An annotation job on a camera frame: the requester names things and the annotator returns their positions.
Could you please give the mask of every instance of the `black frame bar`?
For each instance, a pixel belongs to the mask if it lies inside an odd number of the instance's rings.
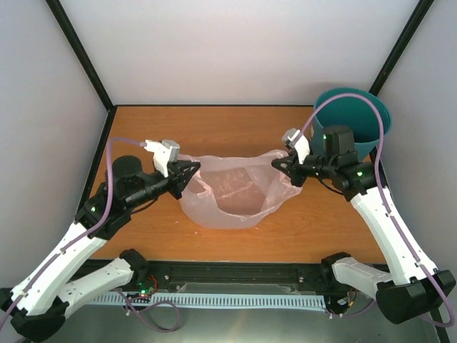
[[[102,84],[99,75],[91,63],[89,56],[86,53],[81,41],[79,40],[76,31],[74,30],[66,12],[59,0],[46,0],[52,14],[56,18],[61,30],[63,31],[66,39],[71,45],[76,57],[86,72],[89,80],[92,83],[96,93],[103,105],[105,106],[108,116],[101,133],[94,160],[92,161],[89,175],[81,195],[79,208],[89,198],[91,189],[94,185],[95,176],[100,165],[101,157],[104,152],[104,147],[109,137],[109,132],[116,116],[118,106],[113,105],[109,98],[108,93]],[[433,0],[419,0],[412,15],[403,28],[397,42],[393,46],[390,54],[384,62],[381,70],[378,73],[374,83],[369,90],[373,95],[378,95],[383,85],[386,83],[393,68],[401,58],[402,53],[408,46],[409,41],[415,34],[417,28],[421,24],[423,18],[430,9]],[[119,105],[119,106],[159,106],[156,104],[151,105]],[[224,105],[173,105],[173,106],[224,106]],[[228,106],[289,106],[289,105],[228,105]],[[376,157],[376,148],[370,153],[370,158],[374,161]],[[381,173],[385,178],[383,168],[381,165]],[[88,260],[80,270],[75,274],[75,278],[82,277],[93,270],[96,270],[108,262],[105,260]],[[345,294],[348,289],[342,285],[339,289],[333,289],[330,293],[323,287],[319,273],[318,264],[244,264],[244,263],[213,263],[213,262],[149,262],[149,269],[157,274],[159,288],[173,291],[176,286],[181,286],[186,282],[220,282],[220,283],[250,283],[254,279],[260,284],[292,284],[296,285],[296,289],[301,292],[315,292],[317,294],[325,295],[326,299],[329,297],[339,297]],[[386,265],[378,265],[379,269],[387,270]],[[431,312],[434,320],[441,321],[441,315],[438,310]],[[449,338],[446,329],[436,327],[438,338],[440,342],[447,343]]]

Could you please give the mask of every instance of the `gray floor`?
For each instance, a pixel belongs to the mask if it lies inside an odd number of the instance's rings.
[[[182,309],[184,325],[177,332],[159,334],[121,307],[85,306],[48,342],[318,342],[318,343],[434,343],[435,329],[420,319],[401,325],[385,320],[379,310],[355,319],[332,319],[317,312],[298,310]],[[156,309],[150,315],[158,324],[171,326],[172,309]]]

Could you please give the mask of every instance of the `gray wall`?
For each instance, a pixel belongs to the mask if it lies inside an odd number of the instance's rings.
[[[438,267],[457,276],[455,13],[457,1],[435,1],[381,98],[393,115],[383,161],[397,207]],[[457,289],[451,300],[457,308]],[[457,342],[457,327],[448,332]]]
[[[10,287],[68,229],[106,112],[45,1],[0,2],[0,287]],[[7,327],[0,342],[13,336]]]
[[[312,104],[368,89],[417,0],[62,0],[117,104]]]

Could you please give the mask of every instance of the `teal trash bin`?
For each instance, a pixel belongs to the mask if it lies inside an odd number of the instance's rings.
[[[314,109],[316,110],[325,100],[342,93],[355,93],[370,100],[381,115],[384,135],[389,132],[391,128],[391,115],[386,105],[367,91],[361,91],[355,88],[331,89],[320,95],[314,104]],[[310,145],[313,149],[313,154],[323,154],[322,130],[325,126],[330,125],[346,125],[352,129],[359,161],[363,161],[379,143],[378,119],[371,107],[363,100],[353,97],[339,98],[325,105],[320,110],[311,122]]]

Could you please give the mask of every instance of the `black cable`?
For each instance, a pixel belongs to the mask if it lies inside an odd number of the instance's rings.
[[[329,191],[332,191],[333,193],[337,193],[338,195],[344,195],[342,192],[337,191],[336,189],[331,188],[329,185],[327,185],[320,176],[317,179],[322,184],[322,186],[326,187]]]
[[[131,214],[136,214],[136,213],[139,213],[141,211],[144,211],[145,209],[148,209],[149,207],[151,207],[151,205],[156,202],[157,199],[154,199],[154,200],[151,200],[151,202],[149,202],[149,204],[147,205],[144,205],[143,207],[140,207],[139,209],[135,209],[131,212]]]

